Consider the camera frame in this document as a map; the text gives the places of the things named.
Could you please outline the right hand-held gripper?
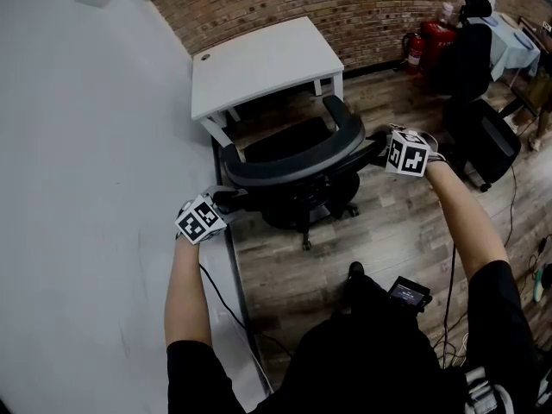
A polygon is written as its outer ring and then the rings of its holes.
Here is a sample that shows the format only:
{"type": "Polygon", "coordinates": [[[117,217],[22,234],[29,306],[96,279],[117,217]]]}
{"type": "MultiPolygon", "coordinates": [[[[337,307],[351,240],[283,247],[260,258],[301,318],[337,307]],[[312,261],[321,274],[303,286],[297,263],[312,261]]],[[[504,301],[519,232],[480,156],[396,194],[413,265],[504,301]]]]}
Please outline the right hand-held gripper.
{"type": "Polygon", "coordinates": [[[368,164],[384,167],[389,173],[424,176],[428,163],[445,161],[437,140],[422,130],[391,124],[390,131],[376,131],[366,140],[379,149],[373,151],[368,164]]]}

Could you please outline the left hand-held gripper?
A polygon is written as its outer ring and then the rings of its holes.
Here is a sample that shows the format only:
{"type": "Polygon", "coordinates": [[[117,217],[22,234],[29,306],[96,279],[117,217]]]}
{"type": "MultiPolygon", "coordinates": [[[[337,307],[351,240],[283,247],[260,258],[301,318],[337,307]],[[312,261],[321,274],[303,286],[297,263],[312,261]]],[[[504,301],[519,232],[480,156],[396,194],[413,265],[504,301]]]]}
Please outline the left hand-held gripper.
{"type": "Polygon", "coordinates": [[[247,196],[248,193],[243,189],[223,185],[209,187],[181,207],[174,222],[176,238],[183,236],[190,244],[198,245],[218,235],[230,222],[242,217],[242,208],[233,202],[247,196]]]}

